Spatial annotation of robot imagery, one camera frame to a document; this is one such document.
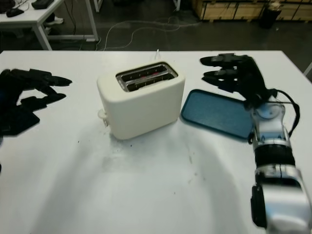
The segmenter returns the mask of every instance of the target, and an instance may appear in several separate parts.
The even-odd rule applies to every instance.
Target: power cord
[[[66,11],[67,11],[67,13],[68,13],[68,16],[69,16],[71,22],[72,22],[73,25],[74,25],[74,30],[73,30],[73,35],[74,35],[74,33],[76,33],[76,21],[75,21],[75,19],[71,16],[71,14],[70,14],[70,12],[69,12],[69,10],[68,10],[68,6],[67,6],[66,1],[64,1],[64,3],[65,3],[65,8],[66,8]]]
[[[29,2],[25,2],[25,3],[27,3],[27,8],[26,9],[21,9],[21,10],[23,10],[23,11],[27,11],[28,9],[29,9]]]
[[[124,49],[124,48],[128,47],[132,43],[134,33],[139,31],[139,30],[142,30],[142,29],[155,29],[155,30],[159,30],[159,31],[162,31],[162,32],[174,32],[174,31],[179,30],[181,27],[197,26],[197,25],[201,24],[201,22],[191,23],[191,24],[179,24],[179,18],[178,17],[175,17],[175,18],[177,18],[178,24],[172,24],[172,23],[169,23],[171,18],[173,18],[173,17],[169,17],[168,23],[161,23],[161,22],[156,22],[156,21],[142,21],[142,20],[126,20],[126,21],[123,21],[123,22],[116,23],[107,32],[104,48],[99,49],[99,50],[105,51],[107,49]],[[133,33],[131,34],[131,40],[130,40],[130,42],[128,44],[126,44],[124,46],[119,46],[119,47],[107,47],[107,40],[108,40],[109,33],[111,32],[111,30],[114,27],[116,27],[117,25],[120,25],[122,23],[146,23],[146,24],[149,23],[149,24],[155,24],[155,25],[159,25],[159,26],[177,26],[177,28],[175,28],[175,29],[161,29],[161,28],[156,28],[156,27],[141,27],[141,28],[138,28],[138,29],[133,31]]]
[[[98,50],[98,45],[101,43],[101,41],[102,41],[102,38],[99,37],[99,41],[98,41],[97,44],[96,44],[96,51]]]
[[[74,9],[74,3],[73,3],[73,0],[72,0],[72,9],[71,9],[71,13],[72,13],[72,17],[73,17],[73,20],[75,22],[75,27],[74,27],[74,32],[73,32],[73,35],[76,34],[76,19],[74,17],[74,14],[73,14],[73,9]]]
[[[85,40],[84,40],[84,36],[85,36],[84,20],[83,20],[83,17],[82,17],[82,13],[81,13],[81,8],[80,8],[79,2],[77,0],[75,0],[75,2],[77,3],[77,6],[78,6],[80,20],[82,22],[82,29],[83,29],[83,42],[81,43],[80,48],[79,48],[79,50],[81,50],[83,44],[85,43]]]
[[[299,105],[297,103],[295,103],[295,101],[291,98],[291,96],[289,96],[286,92],[284,92],[282,90],[278,90],[278,89],[276,89],[276,91],[278,93],[281,93],[281,94],[285,95],[288,98],[288,100],[291,102],[291,104],[293,106],[293,109],[295,111],[295,114],[296,114],[296,116],[294,118],[294,121],[293,121],[293,124],[292,124],[292,129],[288,133],[289,137],[291,137],[292,134],[293,134],[293,131],[297,127],[297,125],[299,123],[299,120],[300,120],[300,107],[299,107]]]

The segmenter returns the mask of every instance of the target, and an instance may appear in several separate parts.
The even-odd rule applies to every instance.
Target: white table
[[[32,27],[36,36],[39,40],[40,45],[44,50],[52,50],[49,39],[85,39],[88,41],[98,41],[98,33],[96,25],[93,18],[93,13],[89,0],[85,0],[89,20],[92,27],[92,35],[57,35],[48,36],[45,33],[42,24],[45,20],[58,8],[64,0],[54,0],[54,2],[47,8],[42,10],[35,10],[31,3],[35,0],[29,0],[27,3],[20,7],[21,10],[27,9],[27,4],[29,4],[29,9],[23,14],[8,18],[5,14],[0,14],[0,29],[12,29],[12,28],[28,28]]]
[[[218,53],[160,52],[186,76],[183,103],[196,88],[241,98],[201,80],[212,68],[198,60]],[[282,52],[236,53],[253,56],[267,87],[286,91],[300,104],[292,148],[312,194],[310,82]],[[180,119],[120,141],[97,117],[97,78],[154,57],[155,52],[0,54],[0,70],[35,68],[73,81],[56,88],[65,99],[36,112],[39,125],[5,138],[0,147],[1,234],[263,233],[251,219],[252,146]],[[287,106],[288,127],[292,114]]]

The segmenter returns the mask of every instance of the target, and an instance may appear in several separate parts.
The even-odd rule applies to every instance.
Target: blue tray
[[[187,122],[245,140],[253,129],[250,112],[245,110],[243,101],[199,89],[189,93],[181,117]]]

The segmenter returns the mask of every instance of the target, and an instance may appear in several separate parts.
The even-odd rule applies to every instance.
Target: white cable
[[[28,0],[25,0],[25,1],[20,1],[19,3],[18,3],[18,5],[16,6],[13,6],[12,8],[13,9],[17,9],[17,8],[19,8],[20,6],[22,6],[22,5],[24,5],[26,2],[28,2]]]
[[[143,21],[143,20],[126,20],[126,21],[123,21],[123,22],[119,22],[119,23],[116,23],[115,25],[113,25],[107,32],[106,34],[106,40],[105,40],[105,46],[104,46],[104,49],[99,49],[99,50],[102,50],[102,51],[105,51],[106,49],[124,49],[126,48],[127,46],[129,46],[133,40],[133,35],[135,32],[141,30],[141,29],[155,29],[155,30],[159,30],[159,31],[163,31],[163,32],[174,32],[174,31],[177,31],[178,29],[180,29],[181,27],[190,27],[190,26],[196,26],[196,25],[199,25],[201,24],[201,22],[199,23],[191,23],[191,24],[172,24],[172,23],[169,23],[170,21],[170,18],[172,17],[169,17],[168,19],[168,23],[160,23],[160,22],[155,22],[155,21]],[[125,45],[125,46],[120,46],[120,47],[107,47],[107,39],[108,39],[108,35],[109,33],[111,32],[111,30],[116,27],[117,25],[119,24],[122,24],[122,23],[150,23],[150,24],[155,24],[155,25],[161,25],[161,26],[177,26],[178,28],[176,29],[161,29],[161,28],[155,28],[155,27],[141,27],[141,28],[138,28],[136,29],[132,35],[131,35],[131,41]]]
[[[22,9],[21,7],[19,7],[19,9],[22,10],[22,11],[27,11],[27,10],[29,9],[29,2],[26,2],[26,3],[27,3],[27,5],[28,5],[28,6],[27,6],[27,9]]]
[[[99,37],[99,41],[98,41],[97,44],[96,44],[96,51],[98,50],[98,44],[100,44],[101,41],[102,41],[102,38]]]

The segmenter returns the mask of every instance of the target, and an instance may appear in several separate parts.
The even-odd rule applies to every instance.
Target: floor
[[[113,5],[113,0],[103,1],[100,13],[94,15],[101,37],[98,45],[94,42],[58,41],[51,43],[52,48],[103,50],[106,44],[106,50],[128,51],[282,50],[301,71],[312,61],[312,23],[276,22],[268,30],[259,28],[256,22],[199,22],[188,0],[182,0],[180,12],[175,12],[172,0],[132,0],[127,6],[118,7]],[[72,3],[77,34],[91,33],[84,1],[66,0],[69,12]],[[64,5],[56,14],[65,18],[65,24],[55,27],[52,33],[72,33],[74,25]],[[119,23],[126,20],[149,23]],[[0,51],[40,49],[30,29],[24,30],[24,37],[19,39],[11,32],[1,34]]]

